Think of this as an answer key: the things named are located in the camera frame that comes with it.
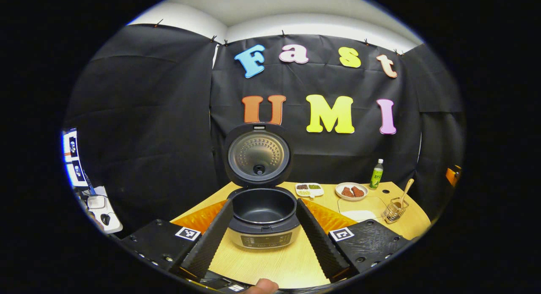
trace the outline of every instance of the meat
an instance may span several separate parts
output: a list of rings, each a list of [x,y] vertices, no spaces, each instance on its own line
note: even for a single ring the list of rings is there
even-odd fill
[[[353,194],[355,195],[356,198],[358,197],[362,197],[365,195],[365,192],[363,192],[362,190],[360,190],[359,188],[356,188],[355,186],[353,186],[351,188],[351,190],[353,191]]]
[[[351,190],[347,187],[344,187],[344,190],[342,190],[342,195],[344,196],[350,196],[350,197],[354,197],[355,195],[353,194],[353,192],[351,192]]]

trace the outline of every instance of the rice cooker control panel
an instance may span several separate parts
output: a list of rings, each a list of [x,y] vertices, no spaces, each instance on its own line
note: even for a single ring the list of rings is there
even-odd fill
[[[242,244],[245,247],[265,248],[278,247],[290,243],[292,233],[278,234],[272,236],[241,236]]]

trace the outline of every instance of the wire basket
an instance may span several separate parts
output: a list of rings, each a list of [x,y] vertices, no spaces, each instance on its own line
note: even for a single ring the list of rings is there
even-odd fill
[[[400,198],[391,199],[390,203],[387,205],[387,208],[383,212],[383,217],[387,224],[395,223],[398,219],[400,219],[409,206],[406,200],[404,200],[404,205],[402,208],[396,206],[394,202],[398,203],[399,199]]]

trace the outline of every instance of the plastic bottle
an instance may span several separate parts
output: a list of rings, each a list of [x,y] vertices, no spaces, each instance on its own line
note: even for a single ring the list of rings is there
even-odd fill
[[[381,175],[383,175],[383,159],[377,161],[377,165],[374,167],[372,178],[370,179],[369,188],[375,190],[381,181]]]

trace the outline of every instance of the sectioned dish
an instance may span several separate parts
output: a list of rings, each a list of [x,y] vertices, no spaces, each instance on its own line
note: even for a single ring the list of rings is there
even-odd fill
[[[297,192],[298,196],[309,196],[310,198],[321,196],[324,193],[321,185],[317,183],[297,183],[295,192]]]
[[[344,190],[344,187],[347,187],[347,188],[352,188],[352,187],[356,187],[358,188],[359,190],[362,190],[364,192],[364,195],[363,196],[360,196],[360,197],[351,197],[351,196],[344,196],[342,194],[342,191]],[[363,185],[361,184],[358,184],[358,183],[354,183],[354,182],[344,182],[344,183],[340,183],[338,185],[336,185],[336,188],[334,189],[334,191],[336,192],[336,194],[338,196],[340,196],[342,199],[346,199],[346,200],[350,200],[350,201],[359,201],[359,200],[363,200],[368,194],[369,194],[369,190],[364,187]]]

